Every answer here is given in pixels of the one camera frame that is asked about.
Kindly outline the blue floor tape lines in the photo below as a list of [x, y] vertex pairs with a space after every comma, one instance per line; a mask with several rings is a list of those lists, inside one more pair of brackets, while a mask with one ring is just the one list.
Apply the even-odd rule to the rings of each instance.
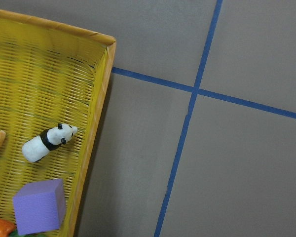
[[158, 84], [158, 85], [165, 86], [165, 87], [168, 87], [171, 89], [185, 91], [190, 94], [190, 99], [189, 99], [189, 103], [188, 103], [188, 107], [187, 107], [187, 113], [185, 115], [185, 119], [184, 119], [184, 122], [182, 125], [179, 141], [178, 141], [177, 148], [176, 148], [176, 153], [175, 153], [175, 156], [173, 159], [171, 171], [170, 171], [169, 178], [167, 181], [165, 195], [164, 195], [164, 198], [162, 201], [162, 205], [160, 208], [160, 212], [158, 214], [158, 219], [156, 222], [155, 230], [153, 233], [153, 235], [155, 237], [160, 236], [161, 231], [162, 231], [162, 227], [163, 227], [164, 219], [165, 219], [165, 216], [167, 213], [167, 208], [169, 205], [172, 189], [173, 189], [173, 186], [175, 183], [175, 178], [177, 175], [177, 170], [178, 170], [178, 167], [180, 164], [180, 159], [182, 157], [182, 152], [183, 152], [183, 149], [185, 146], [185, 141], [186, 141], [186, 137], [187, 137], [187, 133], [188, 133], [188, 129], [189, 129], [189, 124], [190, 124], [190, 121], [192, 118], [196, 99], [198, 96], [205, 96], [208, 98], [213, 98], [216, 100], [221, 100], [221, 101], [225, 101], [225, 102], [232, 103], [232, 104], [237, 104], [240, 106], [256, 109], [259, 111], [272, 113], [272, 114], [275, 114], [278, 116], [284, 116], [287, 118], [296, 119], [295, 112], [279, 109], [279, 108], [272, 107], [272, 106], [265, 105], [265, 104], [261, 104], [261, 103], [256, 103], [253, 101], [240, 99], [240, 98], [237, 98], [234, 96], [224, 95], [221, 93], [217, 93], [217, 92], [213, 92], [213, 91], [209, 91], [209, 90], [205, 90], [205, 89], [201, 88], [202, 79], [204, 76], [204, 72], [205, 72], [207, 60], [209, 57], [211, 45], [212, 45], [213, 38], [215, 35], [215, 30], [216, 30], [216, 27], [217, 27], [217, 24], [219, 21], [219, 17], [221, 14], [222, 6], [223, 6], [223, 1], [217, 0], [215, 3], [215, 8], [214, 8], [213, 15], [211, 18], [210, 27], [208, 29], [206, 41], [204, 43], [203, 52], [202, 52], [202, 55], [200, 58], [200, 62], [199, 62], [199, 66], [198, 66], [198, 70], [197, 70], [197, 74], [196, 74], [196, 78], [195, 78], [193, 86], [189, 86], [186, 84], [182, 84], [182, 83], [178, 83], [178, 82], [174, 82], [174, 81], [170, 81], [170, 80], [166, 80], [166, 79], [156, 78], [156, 77], [149, 76], [149, 75], [140, 74], [138, 72], [133, 72], [133, 71], [118, 68], [118, 67], [113, 67], [111, 70], [111, 72], [116, 75], [121, 75], [121, 76], [128, 77], [128, 78], [133, 78], [133, 79], [137, 79], [137, 80], [141, 80], [141, 81], [145, 81], [145, 82], [149, 82], [149, 83], [153, 83], [153, 84]]

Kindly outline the yellow woven basket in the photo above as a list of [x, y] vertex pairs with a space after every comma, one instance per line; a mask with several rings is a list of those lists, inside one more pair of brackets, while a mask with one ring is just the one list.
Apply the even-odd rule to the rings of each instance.
[[[15, 220], [12, 199], [25, 184], [61, 178], [66, 215], [47, 236], [74, 235], [115, 49], [111, 36], [0, 10], [0, 218]], [[58, 123], [77, 134], [28, 162], [23, 144]]]

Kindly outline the toy panda figure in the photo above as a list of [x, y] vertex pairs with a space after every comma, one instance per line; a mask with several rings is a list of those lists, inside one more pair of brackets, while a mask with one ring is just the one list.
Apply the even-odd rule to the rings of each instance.
[[45, 129], [27, 141], [22, 146], [22, 155], [29, 162], [38, 162], [51, 151], [67, 144], [77, 132], [76, 126], [60, 122], [56, 127]]

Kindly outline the purple foam cube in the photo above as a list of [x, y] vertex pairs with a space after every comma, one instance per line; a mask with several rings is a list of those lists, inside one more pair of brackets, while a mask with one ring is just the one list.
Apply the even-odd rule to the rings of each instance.
[[64, 220], [66, 202], [62, 179], [25, 184], [12, 200], [19, 235], [57, 230]]

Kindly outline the orange toy carrot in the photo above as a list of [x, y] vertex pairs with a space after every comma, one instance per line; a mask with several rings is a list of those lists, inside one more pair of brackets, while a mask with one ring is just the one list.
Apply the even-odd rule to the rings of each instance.
[[0, 218], [0, 237], [7, 237], [14, 230], [16, 226], [12, 222]]

